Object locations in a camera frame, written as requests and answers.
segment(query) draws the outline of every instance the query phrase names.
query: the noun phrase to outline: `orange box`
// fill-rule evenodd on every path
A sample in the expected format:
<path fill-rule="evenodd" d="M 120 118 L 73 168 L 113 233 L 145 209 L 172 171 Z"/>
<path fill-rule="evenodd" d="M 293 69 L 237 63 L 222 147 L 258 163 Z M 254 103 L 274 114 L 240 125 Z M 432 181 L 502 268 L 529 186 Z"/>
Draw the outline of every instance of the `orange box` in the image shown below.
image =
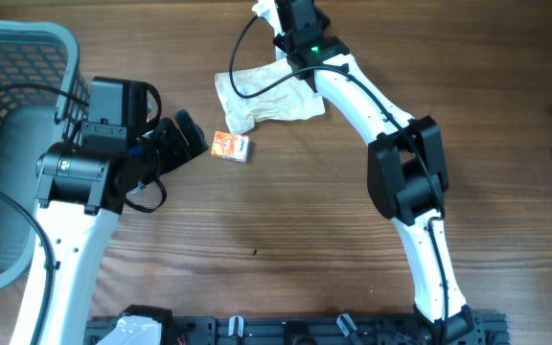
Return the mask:
<path fill-rule="evenodd" d="M 216 131 L 210 154 L 236 162 L 246 162 L 250 140 L 245 135 Z"/>

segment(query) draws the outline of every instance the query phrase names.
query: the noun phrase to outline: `wood grain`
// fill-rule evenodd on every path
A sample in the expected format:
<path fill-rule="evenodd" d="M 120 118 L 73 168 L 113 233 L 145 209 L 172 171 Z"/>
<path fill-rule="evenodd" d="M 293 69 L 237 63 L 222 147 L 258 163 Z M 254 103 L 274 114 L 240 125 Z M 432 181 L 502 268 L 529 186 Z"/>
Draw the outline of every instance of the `wood grain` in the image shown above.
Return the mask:
<path fill-rule="evenodd" d="M 61 23 L 78 38 L 86 77 L 150 81 L 166 115 L 189 109 L 212 140 L 226 130 L 214 75 L 250 6 L 0 8 L 0 18 Z M 470 306 L 506 312 L 514 344 L 552 344 L 552 1 L 320 6 L 394 103 L 440 125 L 448 244 Z M 252 28 L 237 68 L 271 62 L 270 36 L 265 24 Z M 92 315 L 131 303 L 220 317 L 410 312 L 408 264 L 367 195 L 364 145 L 327 108 L 258 124 L 249 163 L 204 154 L 164 178 L 170 198 L 159 212 L 125 211 Z M 0 344 L 24 285 L 0 291 Z"/>

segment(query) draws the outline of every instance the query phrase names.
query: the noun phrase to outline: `plastic bag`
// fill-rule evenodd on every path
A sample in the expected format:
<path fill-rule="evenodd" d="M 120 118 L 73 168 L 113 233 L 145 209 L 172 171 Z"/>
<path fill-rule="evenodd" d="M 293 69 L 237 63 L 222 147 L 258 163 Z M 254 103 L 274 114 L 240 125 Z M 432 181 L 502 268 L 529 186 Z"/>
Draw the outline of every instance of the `plastic bag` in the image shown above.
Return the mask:
<path fill-rule="evenodd" d="M 234 83 L 243 94 L 257 92 L 279 78 L 291 73 L 287 60 L 282 58 L 266 66 L 234 72 Z M 233 134 L 244 134 L 263 120 L 307 120 L 325 113 L 323 98 L 314 94 L 303 80 L 290 78 L 258 97 L 245 100 L 234 92 L 228 73 L 215 75 L 225 120 Z"/>

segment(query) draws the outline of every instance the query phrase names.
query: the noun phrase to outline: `black cable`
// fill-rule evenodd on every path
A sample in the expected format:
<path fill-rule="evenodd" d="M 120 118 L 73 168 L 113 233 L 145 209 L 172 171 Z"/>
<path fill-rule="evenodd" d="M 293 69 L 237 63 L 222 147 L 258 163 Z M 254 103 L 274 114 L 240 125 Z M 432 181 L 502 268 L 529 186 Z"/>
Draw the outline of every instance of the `black cable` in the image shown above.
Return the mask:
<path fill-rule="evenodd" d="M 255 98 L 255 97 L 260 96 L 263 93 L 271 90 L 272 88 L 278 86 L 279 84 L 281 84 L 282 82 L 288 80 L 289 78 L 292 78 L 292 77 L 295 77 L 295 76 L 298 76 L 300 74 L 304 74 L 304 73 L 307 73 L 307 72 L 310 72 L 310 71 L 330 71 L 330 72 L 334 72 L 334 73 L 337 73 L 337 74 L 347 78 L 349 81 L 352 81 L 354 84 L 356 84 L 361 90 L 363 90 L 363 92 L 365 92 L 370 97 L 370 99 L 377 105 L 380 112 L 382 114 L 384 114 L 384 116 L 387 118 L 387 120 L 402 135 L 402 138 L 404 139 L 404 141 L 408 145 L 408 149 L 411 150 L 415 154 L 415 156 L 417 157 L 417 161 L 419 162 L 421 170 L 423 171 L 425 177 L 427 178 L 427 182 L 429 183 L 429 188 L 431 189 L 431 192 L 434 196 L 434 199 L 435 199 L 437 207 L 438 207 L 438 211 L 440 212 L 439 217 L 432 217 L 427 221 L 427 231 L 429 232 L 429 236 L 432 239 L 431 243 L 432 243 L 432 247 L 433 247 L 433 250 L 435 252 L 435 255 L 436 255 L 436 261 L 438 263 L 438 268 L 440 270 L 440 276 L 441 276 L 441 279 L 442 279 L 442 288 L 443 288 L 443 291 L 444 291 L 445 322 L 443 322 L 443 329 L 441 331 L 441 336 L 440 336 L 441 337 L 440 343 L 444 344 L 445 340 L 446 340 L 446 336 L 447 336 L 447 332 L 446 332 L 447 323 L 446 323 L 446 320 L 449 318 L 449 288 L 448 288 L 448 284 L 447 284 L 447 278 L 446 278 L 446 273 L 445 273 L 445 270 L 444 270 L 444 266 L 442 264 L 442 258 L 440 256 L 440 251 L 438 250 L 438 245 L 437 245 L 436 240 L 435 240 L 435 234 L 434 234 L 434 231 L 433 231 L 433 222 L 436 221 L 436 220 L 444 220 L 444 218 L 446 216 L 446 212 L 445 212 L 445 209 L 444 209 L 444 200 L 442 199 L 442 197 L 438 193 L 438 188 L 435 184 L 435 181 L 431 177 L 431 173 L 429 173 L 429 169 L 427 168 L 427 164 L 423 160 L 423 158 L 421 157 L 421 154 L 419 153 L 419 149 L 414 144 L 412 138 L 410 138 L 408 133 L 405 132 L 403 127 L 400 126 L 400 124 L 393 117 L 393 114 L 391 114 L 386 109 L 386 107 L 384 107 L 382 102 L 374 95 L 374 93 L 372 91 L 370 91 L 370 89 L 368 89 L 367 86 L 365 86 L 361 81 L 359 81 L 357 78 L 353 77 L 351 74 L 346 73 L 346 72 L 344 72 L 344 71 L 342 71 L 342 70 L 340 70 L 336 67 L 323 65 L 323 66 L 312 66 L 312 67 L 302 68 L 300 70 L 297 70 L 295 72 L 287 74 L 286 76 L 276 80 L 272 84 L 266 86 L 265 88 L 255 92 L 255 93 L 252 93 L 250 95 L 244 95 L 243 93 L 241 93 L 238 90 L 238 88 L 236 87 L 236 84 L 234 83 L 234 78 L 233 78 L 234 60 L 235 60 L 235 57 L 236 57 L 236 53 L 238 52 L 238 48 L 240 47 L 240 43 L 242 42 L 242 39 L 244 38 L 244 35 L 246 35 L 246 32 L 248 31 L 248 29 L 253 25 L 253 23 L 258 18 L 259 17 L 257 15 L 255 15 L 250 19 L 248 24 L 246 24 L 246 26 L 244 27 L 244 30 L 242 30 L 241 35 L 238 38 L 238 41 L 236 42 L 236 45 L 234 46 L 234 50 L 233 50 L 233 53 L 231 54 L 231 59 L 229 61 L 229 80 L 231 81 L 231 86 L 232 86 L 234 92 L 240 98 L 242 98 L 242 99 Z"/>
<path fill-rule="evenodd" d="M 84 124 L 84 120 L 78 120 L 74 124 L 74 127 L 72 128 L 72 132 L 69 134 L 69 138 L 67 138 L 67 141 L 65 142 L 65 148 L 63 149 L 63 152 L 68 152 L 70 148 L 74 145 L 74 139 L 76 139 L 76 136 L 81 131 L 82 124 Z"/>
<path fill-rule="evenodd" d="M 149 93 L 154 98 L 154 101 L 157 103 L 157 114 L 147 123 L 148 129 L 145 131 L 145 133 L 157 128 L 157 126 L 159 125 L 159 121 L 161 121 L 161 108 L 163 107 L 161 105 L 161 96 L 159 95 L 159 91 L 157 91 L 157 88 L 149 83 L 146 83 L 146 89 L 149 91 Z"/>
<path fill-rule="evenodd" d="M 70 93 L 61 91 L 60 89 L 57 89 L 53 86 L 42 85 L 42 84 L 37 84 L 33 82 L 20 82 L 20 83 L 4 85 L 0 87 L 0 92 L 5 92 L 8 90 L 17 89 L 17 88 L 32 88 L 32 89 L 38 89 L 38 90 L 44 90 L 44 91 L 56 93 L 78 104 L 88 106 L 87 101 L 82 100 Z M 74 126 L 74 129 L 72 130 L 72 135 L 70 136 L 70 139 L 69 139 L 70 142 L 73 141 L 76 134 L 78 134 L 81 123 L 82 121 L 78 121 Z M 18 202 L 14 201 L 11 197 L 7 196 L 1 191 L 0 191 L 0 199 L 6 204 L 10 205 L 14 211 L 18 212 L 18 214 L 20 214 L 28 223 L 30 223 L 30 225 L 37 233 L 37 236 L 41 241 L 42 247 L 44 248 L 44 256 L 45 256 L 44 268 L 46 269 L 46 282 L 44 284 L 44 294 L 42 295 L 42 302 L 39 307 L 39 314 L 37 315 L 37 320 L 35 322 L 34 334 L 32 335 L 32 338 L 31 338 L 31 344 L 36 345 L 39 342 L 39 338 L 41 336 L 42 329 L 44 327 L 44 322 L 46 321 L 46 314 L 50 306 L 51 295 L 53 292 L 53 282 L 55 278 L 55 251 L 53 250 L 53 246 L 50 243 L 50 240 L 48 239 L 48 235 L 46 235 L 46 232 L 44 231 L 44 229 L 39 225 L 39 222 L 37 222 L 37 220 L 31 215 L 29 211 L 27 211 L 22 205 L 20 205 Z"/>
<path fill-rule="evenodd" d="M 159 188 L 159 192 L 161 192 L 161 201 L 159 201 L 158 205 L 156 205 L 155 207 L 142 206 L 131 202 L 131 200 L 129 200 L 128 198 L 125 198 L 125 205 L 129 206 L 135 211 L 142 212 L 142 213 L 150 214 L 156 211 L 159 207 L 163 205 L 165 200 L 168 198 L 168 191 L 165 189 L 165 186 L 163 185 L 163 182 L 161 182 L 159 177 L 154 179 L 154 184 Z"/>

